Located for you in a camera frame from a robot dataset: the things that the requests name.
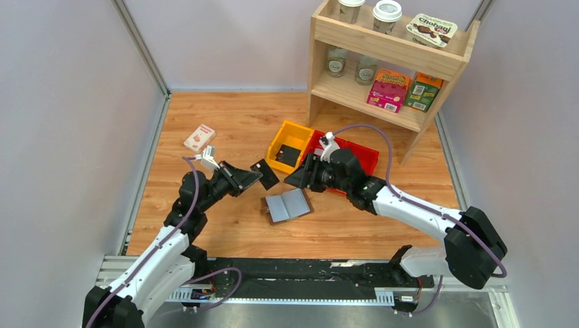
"wooden shelf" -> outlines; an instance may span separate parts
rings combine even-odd
[[[359,85],[355,81],[355,65],[355,61],[348,61],[346,63],[345,73],[341,77],[331,77],[323,72],[317,80],[317,83],[313,86],[311,94],[372,115],[384,121],[400,125],[409,130],[419,132],[426,113],[409,107],[402,107],[398,113],[392,113],[386,109],[366,103],[372,85]]]
[[[412,35],[409,36],[406,31],[406,25],[412,20],[409,16],[402,16],[391,35],[374,31],[372,10],[372,6],[363,5],[355,24],[339,21],[338,0],[323,0],[313,13],[310,24],[307,121],[311,125],[322,103],[330,100],[407,128],[412,131],[412,136],[406,143],[402,159],[404,163],[468,65],[480,22],[474,20],[467,31],[457,31],[446,47],[435,49],[412,41]],[[439,77],[444,83],[427,113],[408,107],[402,107],[398,113],[391,113],[366,103],[371,86],[356,83],[355,62],[346,64],[346,72],[342,77],[327,75],[325,70],[329,44]]]
[[[429,48],[404,40],[408,33],[406,25],[412,17],[402,16],[394,26],[392,34],[386,35],[372,29],[372,10],[372,6],[363,5],[356,24],[339,21],[339,5],[334,6],[327,14],[322,12],[316,19],[315,39],[443,80],[450,80],[461,65],[470,59],[467,32],[457,31],[443,49]]]

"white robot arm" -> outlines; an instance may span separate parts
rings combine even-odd
[[[490,277],[504,276],[500,260],[507,247],[482,210],[470,207],[461,212],[404,193],[386,180],[368,176],[349,149],[340,149],[332,133],[320,143],[322,155],[308,154],[284,182],[315,192],[344,191],[356,208],[397,219],[440,241],[444,247],[399,251],[400,265],[410,276],[452,274],[475,289],[482,289]],[[501,274],[493,274],[496,267]]]
[[[200,160],[213,177],[185,174],[164,227],[143,255],[107,289],[89,291],[83,327],[144,328],[173,291],[207,271],[207,253],[191,245],[207,223],[205,211],[226,195],[239,196],[263,176],[225,161],[218,164],[213,154],[214,147],[208,146],[201,156],[186,159]]]

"gray wall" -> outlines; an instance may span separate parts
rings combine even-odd
[[[576,1],[497,1],[442,110],[470,202],[509,247],[525,328],[579,322],[578,12]]]
[[[171,89],[305,89],[309,22],[322,0],[126,0]],[[367,0],[375,5],[378,0]],[[400,1],[465,27],[480,0]]]
[[[0,1],[0,327],[80,327],[162,97],[110,1]]]

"cup lid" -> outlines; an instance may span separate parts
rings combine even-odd
[[[382,22],[395,22],[402,17],[402,6],[396,1],[381,0],[374,7],[373,14]]]
[[[358,7],[359,5],[363,5],[366,0],[338,0],[338,2],[346,7]]]

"pink box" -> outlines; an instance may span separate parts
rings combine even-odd
[[[409,84],[410,77],[404,74],[380,70],[366,103],[398,113],[404,104]]]

